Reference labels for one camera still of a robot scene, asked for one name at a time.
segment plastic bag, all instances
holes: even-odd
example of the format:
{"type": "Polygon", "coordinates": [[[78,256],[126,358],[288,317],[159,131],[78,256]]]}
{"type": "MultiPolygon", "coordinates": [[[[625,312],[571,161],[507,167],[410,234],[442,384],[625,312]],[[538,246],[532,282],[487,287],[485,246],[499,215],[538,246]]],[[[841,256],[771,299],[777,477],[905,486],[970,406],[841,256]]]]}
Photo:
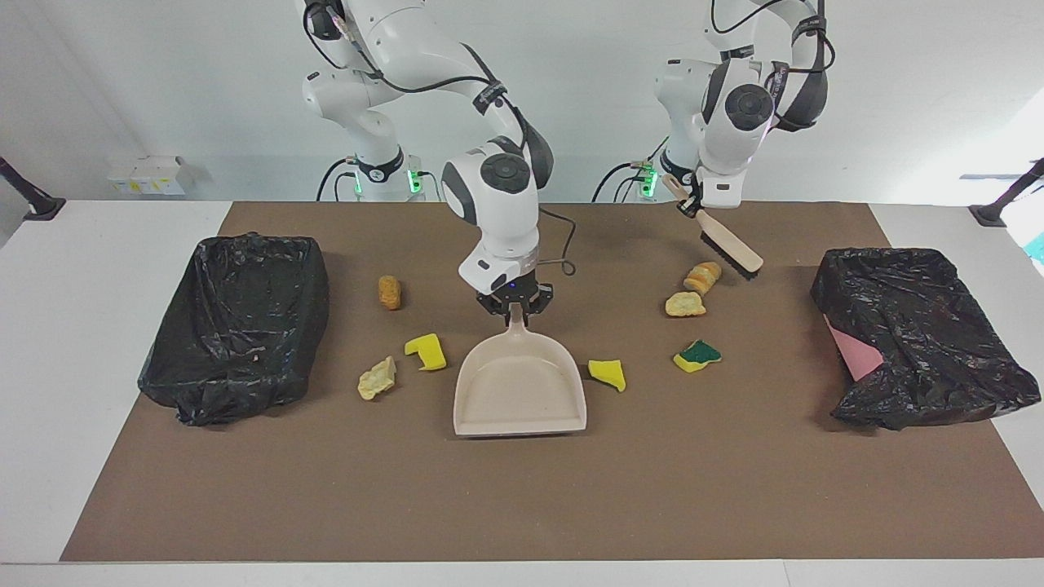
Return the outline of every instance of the plastic bag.
{"type": "Polygon", "coordinates": [[[899,430],[983,420],[1041,400],[1037,380],[939,251],[829,251],[812,298],[831,327],[884,358],[831,413],[843,422],[899,430]]]}
{"type": "Polygon", "coordinates": [[[138,388],[190,426],[300,400],[330,292],[314,239],[255,233],[196,245],[138,388]]]}

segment brown mat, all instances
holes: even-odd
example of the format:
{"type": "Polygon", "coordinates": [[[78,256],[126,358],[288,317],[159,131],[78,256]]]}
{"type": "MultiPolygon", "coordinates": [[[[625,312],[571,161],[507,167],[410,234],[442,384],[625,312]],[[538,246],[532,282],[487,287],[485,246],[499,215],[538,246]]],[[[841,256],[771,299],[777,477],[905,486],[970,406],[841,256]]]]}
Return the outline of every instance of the brown mat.
{"type": "MultiPolygon", "coordinates": [[[[541,269],[556,298],[533,329],[580,362],[623,359],[630,384],[585,382],[586,432],[454,438],[457,368],[501,323],[455,275],[477,232],[446,207],[236,204],[222,234],[323,246],[333,302],[311,391],[218,430],[140,398],[63,560],[1044,557],[1044,513],[990,422],[868,433],[828,416],[845,375],[808,290],[825,250],[886,244],[868,207],[716,214],[767,264],[753,283],[727,272],[687,320],[661,308],[713,258],[694,221],[552,208],[580,224],[579,273],[541,269]],[[382,274],[405,309],[378,306],[382,274]],[[421,373],[402,345],[432,331],[451,365],[421,373]],[[687,375],[671,356],[696,337],[725,362],[687,375]],[[365,403],[357,378],[387,354],[400,383],[365,403]]],[[[542,228],[557,256],[565,227],[542,228]]]]}

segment dustpan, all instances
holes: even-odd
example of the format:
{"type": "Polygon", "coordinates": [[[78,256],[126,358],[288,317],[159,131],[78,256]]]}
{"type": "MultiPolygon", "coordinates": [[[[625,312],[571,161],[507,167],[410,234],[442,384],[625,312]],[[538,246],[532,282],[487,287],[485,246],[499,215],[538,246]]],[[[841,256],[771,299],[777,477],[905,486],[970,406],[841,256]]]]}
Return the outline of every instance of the dustpan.
{"type": "Polygon", "coordinates": [[[453,429],[461,437],[572,432],[587,427],[587,403],[572,355],[529,332],[512,304],[507,331],[472,349],[460,366],[453,429]]]}

